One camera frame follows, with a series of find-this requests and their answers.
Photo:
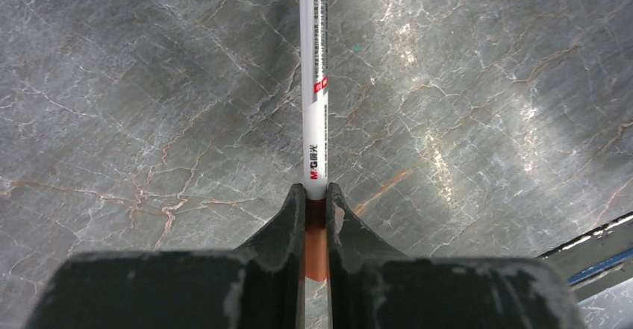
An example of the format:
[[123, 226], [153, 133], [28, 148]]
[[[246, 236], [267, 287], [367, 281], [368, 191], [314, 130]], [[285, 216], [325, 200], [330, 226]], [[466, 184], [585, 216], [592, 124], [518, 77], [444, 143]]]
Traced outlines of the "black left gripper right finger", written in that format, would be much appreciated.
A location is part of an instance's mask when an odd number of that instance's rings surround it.
[[574, 295], [547, 262], [409, 257], [326, 193], [332, 328], [583, 328]]

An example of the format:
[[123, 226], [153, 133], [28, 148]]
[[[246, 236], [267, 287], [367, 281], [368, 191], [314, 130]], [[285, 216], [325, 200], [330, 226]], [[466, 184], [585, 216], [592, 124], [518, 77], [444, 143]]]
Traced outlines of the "white whiteboard marker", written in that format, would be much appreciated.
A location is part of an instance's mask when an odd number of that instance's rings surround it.
[[299, 0], [303, 181], [310, 200], [328, 186], [328, 0]]

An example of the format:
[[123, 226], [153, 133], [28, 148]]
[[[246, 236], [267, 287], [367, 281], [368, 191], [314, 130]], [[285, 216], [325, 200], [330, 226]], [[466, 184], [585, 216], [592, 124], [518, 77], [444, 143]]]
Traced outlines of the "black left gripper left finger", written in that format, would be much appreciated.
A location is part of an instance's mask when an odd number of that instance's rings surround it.
[[52, 275], [27, 328], [303, 328], [301, 184], [233, 249], [97, 251]]

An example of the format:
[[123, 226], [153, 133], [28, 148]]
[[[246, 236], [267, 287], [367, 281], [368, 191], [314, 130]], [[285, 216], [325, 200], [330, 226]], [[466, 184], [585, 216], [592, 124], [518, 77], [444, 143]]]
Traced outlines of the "red marker cap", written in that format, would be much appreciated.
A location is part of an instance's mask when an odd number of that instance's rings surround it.
[[323, 282], [328, 278], [325, 199], [306, 201], [305, 277]]

